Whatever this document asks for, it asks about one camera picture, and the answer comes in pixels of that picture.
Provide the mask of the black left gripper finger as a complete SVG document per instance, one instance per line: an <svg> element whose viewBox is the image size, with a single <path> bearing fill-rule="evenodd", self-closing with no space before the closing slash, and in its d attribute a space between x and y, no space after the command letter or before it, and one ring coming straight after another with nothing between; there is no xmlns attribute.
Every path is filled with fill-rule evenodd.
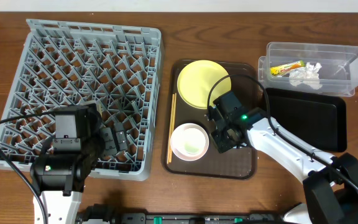
<svg viewBox="0 0 358 224"><path fill-rule="evenodd" d="M117 151L125 151L128 149L127 135L122 123L114 123L113 138Z"/></svg>
<svg viewBox="0 0 358 224"><path fill-rule="evenodd" d="M100 136L103 138L105 147L102 156L115 156L117 154L116 135L113 128L101 128Z"/></svg>

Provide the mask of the green orange snack wrapper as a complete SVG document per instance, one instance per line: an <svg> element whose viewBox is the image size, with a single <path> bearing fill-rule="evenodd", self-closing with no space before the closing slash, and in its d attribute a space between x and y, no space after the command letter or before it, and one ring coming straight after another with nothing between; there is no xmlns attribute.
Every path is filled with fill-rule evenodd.
<svg viewBox="0 0 358 224"><path fill-rule="evenodd" d="M292 70L295 70L297 68L302 68L304 66L305 66L304 61L299 60L299 61L296 61L296 62L271 67L270 68L270 73L271 73L271 75L273 75L275 77L276 76L282 76L282 75L285 75L285 74L287 74L288 72L290 72Z"/></svg>

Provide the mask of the white tissue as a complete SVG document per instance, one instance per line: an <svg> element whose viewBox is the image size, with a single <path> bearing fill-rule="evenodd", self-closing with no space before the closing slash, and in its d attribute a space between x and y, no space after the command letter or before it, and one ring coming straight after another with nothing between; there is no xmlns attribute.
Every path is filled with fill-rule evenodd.
<svg viewBox="0 0 358 224"><path fill-rule="evenodd" d="M318 73L321 68L322 66L320 63L312 65L308 62L305 67L297 68L290 72L290 84L293 86L305 84L314 90L319 90L322 87Z"/></svg>

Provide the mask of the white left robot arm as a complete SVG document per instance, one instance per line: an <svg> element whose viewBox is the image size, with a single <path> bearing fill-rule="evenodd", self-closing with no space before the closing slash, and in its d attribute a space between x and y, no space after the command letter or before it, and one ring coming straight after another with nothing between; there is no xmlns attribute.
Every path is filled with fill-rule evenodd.
<svg viewBox="0 0 358 224"><path fill-rule="evenodd" d="M115 156L129 145L120 122L104 125L95 103L55 109L55 134L42 146L30 176L35 223L74 223L85 180L100 158Z"/></svg>

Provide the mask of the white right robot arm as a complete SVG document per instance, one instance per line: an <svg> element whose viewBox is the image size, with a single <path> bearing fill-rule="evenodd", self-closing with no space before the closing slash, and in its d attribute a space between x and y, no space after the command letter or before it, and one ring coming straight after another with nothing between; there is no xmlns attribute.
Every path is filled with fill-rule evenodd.
<svg viewBox="0 0 358 224"><path fill-rule="evenodd" d="M349 153L336 157L281 127L268 111L240 108L228 114L208 107L216 123L219 152L246 144L270 156L302 184L305 203L289 210L284 223L358 223L358 160Z"/></svg>

